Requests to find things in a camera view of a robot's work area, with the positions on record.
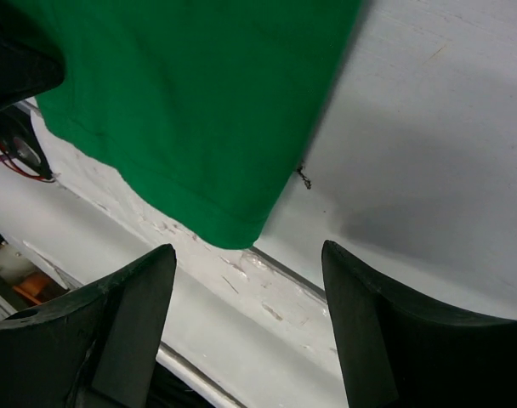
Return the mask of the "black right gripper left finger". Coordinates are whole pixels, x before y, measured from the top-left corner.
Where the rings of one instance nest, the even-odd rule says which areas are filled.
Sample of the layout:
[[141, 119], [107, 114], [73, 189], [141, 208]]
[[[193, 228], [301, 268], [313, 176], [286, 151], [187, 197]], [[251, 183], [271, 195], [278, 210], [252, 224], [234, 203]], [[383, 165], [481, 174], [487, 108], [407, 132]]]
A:
[[161, 245], [0, 320], [0, 407], [143, 407], [173, 291]]

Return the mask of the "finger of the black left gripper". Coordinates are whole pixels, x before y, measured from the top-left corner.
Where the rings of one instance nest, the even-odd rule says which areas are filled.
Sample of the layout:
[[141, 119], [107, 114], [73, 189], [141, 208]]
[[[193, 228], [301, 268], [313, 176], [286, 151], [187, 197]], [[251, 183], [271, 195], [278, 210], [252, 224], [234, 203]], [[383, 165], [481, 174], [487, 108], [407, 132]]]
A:
[[38, 48], [14, 32], [33, 27], [20, 11], [0, 1], [0, 111], [57, 88], [65, 79], [64, 63], [51, 42]]

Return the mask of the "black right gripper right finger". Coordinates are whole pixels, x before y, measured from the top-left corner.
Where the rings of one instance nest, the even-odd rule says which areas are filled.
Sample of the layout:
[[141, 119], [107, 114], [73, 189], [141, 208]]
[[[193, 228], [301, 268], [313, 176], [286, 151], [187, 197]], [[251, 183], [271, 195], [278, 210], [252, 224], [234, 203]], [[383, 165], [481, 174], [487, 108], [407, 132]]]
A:
[[443, 303], [326, 241], [321, 267], [352, 407], [517, 407], [517, 320]]

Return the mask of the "green t shirt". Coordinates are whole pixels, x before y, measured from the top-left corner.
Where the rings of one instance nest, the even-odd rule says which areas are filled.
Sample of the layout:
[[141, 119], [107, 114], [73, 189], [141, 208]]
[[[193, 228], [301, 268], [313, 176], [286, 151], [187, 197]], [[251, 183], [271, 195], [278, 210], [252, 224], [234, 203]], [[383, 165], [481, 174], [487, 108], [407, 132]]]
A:
[[48, 129], [153, 207], [250, 247], [327, 100], [357, 1], [20, 1], [65, 59]]

